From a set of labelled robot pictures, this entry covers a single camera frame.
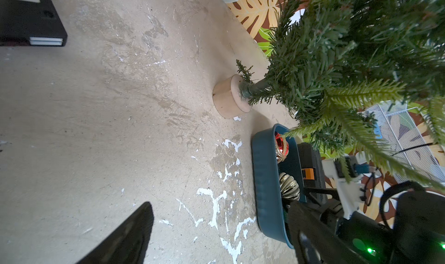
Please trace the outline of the teal plastic tray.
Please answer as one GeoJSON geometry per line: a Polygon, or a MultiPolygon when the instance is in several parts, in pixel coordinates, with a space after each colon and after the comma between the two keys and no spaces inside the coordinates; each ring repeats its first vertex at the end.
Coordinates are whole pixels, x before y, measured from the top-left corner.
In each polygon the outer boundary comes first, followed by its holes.
{"type": "Polygon", "coordinates": [[[299,150],[294,138],[287,138],[289,153],[285,161],[278,163],[275,152],[275,134],[285,134],[288,128],[275,124],[272,128],[254,135],[251,141],[257,221],[260,230],[269,238],[281,241],[290,249],[292,242],[285,225],[284,207],[280,194],[279,174],[285,172],[303,187],[299,150]]]}

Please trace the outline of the white mesh basket right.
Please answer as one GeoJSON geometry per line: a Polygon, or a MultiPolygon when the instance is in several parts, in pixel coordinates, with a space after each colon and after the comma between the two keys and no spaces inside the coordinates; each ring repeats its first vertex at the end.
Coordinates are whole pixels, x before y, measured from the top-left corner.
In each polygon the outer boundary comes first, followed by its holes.
{"type": "Polygon", "coordinates": [[[376,137],[388,146],[389,154],[424,176],[445,183],[445,147],[433,144],[417,103],[381,102],[366,109],[374,114],[376,137]]]}

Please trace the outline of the round wooden tree base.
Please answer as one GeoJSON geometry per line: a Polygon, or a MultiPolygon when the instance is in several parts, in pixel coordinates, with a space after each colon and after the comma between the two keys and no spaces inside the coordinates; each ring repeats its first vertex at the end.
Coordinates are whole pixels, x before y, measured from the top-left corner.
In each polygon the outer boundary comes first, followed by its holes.
{"type": "Polygon", "coordinates": [[[240,86],[243,78],[233,75],[215,85],[213,88],[213,103],[218,113],[225,119],[249,113],[251,106],[242,98],[240,86]]]}

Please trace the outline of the gold ribbed ornament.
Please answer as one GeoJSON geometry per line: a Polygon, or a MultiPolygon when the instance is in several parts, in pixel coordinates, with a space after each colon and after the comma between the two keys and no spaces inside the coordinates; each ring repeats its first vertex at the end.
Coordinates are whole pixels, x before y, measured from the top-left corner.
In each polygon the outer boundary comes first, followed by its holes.
{"type": "Polygon", "coordinates": [[[300,200],[300,185],[293,176],[281,172],[279,174],[279,185],[282,199],[300,200]]]}

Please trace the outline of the red and gold ornament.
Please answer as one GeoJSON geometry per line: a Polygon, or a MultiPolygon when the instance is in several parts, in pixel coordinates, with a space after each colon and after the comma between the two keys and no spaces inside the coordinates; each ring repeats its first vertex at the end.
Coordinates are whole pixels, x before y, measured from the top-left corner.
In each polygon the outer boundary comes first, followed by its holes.
{"type": "Polygon", "coordinates": [[[281,134],[275,133],[275,154],[277,158],[277,163],[285,161],[289,153],[289,144],[281,134]]]}

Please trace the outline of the black oval device with orange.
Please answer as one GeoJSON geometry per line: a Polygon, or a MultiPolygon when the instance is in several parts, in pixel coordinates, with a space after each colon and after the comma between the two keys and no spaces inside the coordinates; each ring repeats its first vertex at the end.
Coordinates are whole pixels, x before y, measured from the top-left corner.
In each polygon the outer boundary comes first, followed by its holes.
{"type": "Polygon", "coordinates": [[[315,150],[309,143],[302,142],[297,145],[299,150],[301,171],[303,177],[303,194],[309,203],[313,200],[306,194],[305,189],[325,189],[325,177],[322,168],[322,159],[319,150],[315,150]]]}

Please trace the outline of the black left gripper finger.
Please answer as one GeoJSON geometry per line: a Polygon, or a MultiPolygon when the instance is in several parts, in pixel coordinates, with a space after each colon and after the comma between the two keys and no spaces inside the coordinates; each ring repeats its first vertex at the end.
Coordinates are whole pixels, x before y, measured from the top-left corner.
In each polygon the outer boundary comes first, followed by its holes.
{"type": "Polygon", "coordinates": [[[80,264],[142,264],[154,225],[154,213],[146,201],[95,249],[78,262],[80,264]]]}

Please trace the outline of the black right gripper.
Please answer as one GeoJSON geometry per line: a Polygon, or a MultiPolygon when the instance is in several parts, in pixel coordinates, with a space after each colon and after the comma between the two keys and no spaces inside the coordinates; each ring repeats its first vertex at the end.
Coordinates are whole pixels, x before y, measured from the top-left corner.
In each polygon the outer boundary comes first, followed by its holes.
{"type": "Polygon", "coordinates": [[[445,198],[407,181],[381,197],[382,222],[355,212],[343,218],[332,209],[316,218],[294,201],[287,214],[299,264],[442,264],[445,261],[445,198]],[[398,195],[394,223],[384,217],[386,202],[398,195]]]}

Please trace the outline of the small green christmas tree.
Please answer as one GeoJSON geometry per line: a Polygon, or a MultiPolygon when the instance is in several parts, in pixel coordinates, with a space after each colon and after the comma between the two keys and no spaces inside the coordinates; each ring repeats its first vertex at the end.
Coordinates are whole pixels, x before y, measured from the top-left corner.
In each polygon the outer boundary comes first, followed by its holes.
{"type": "Polygon", "coordinates": [[[444,190],[378,139],[366,109],[420,103],[433,143],[444,144],[445,0],[284,0],[271,45],[262,80],[238,64],[242,100],[283,104],[299,122],[288,136],[331,150],[346,180],[350,147],[384,171],[444,190]]]}

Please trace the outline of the black power adapter box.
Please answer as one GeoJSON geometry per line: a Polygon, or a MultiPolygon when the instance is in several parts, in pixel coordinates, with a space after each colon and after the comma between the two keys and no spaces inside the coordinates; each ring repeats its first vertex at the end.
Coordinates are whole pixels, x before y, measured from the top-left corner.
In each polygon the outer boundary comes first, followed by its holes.
{"type": "Polygon", "coordinates": [[[52,0],[1,0],[2,47],[63,47],[67,37],[52,0]]]}

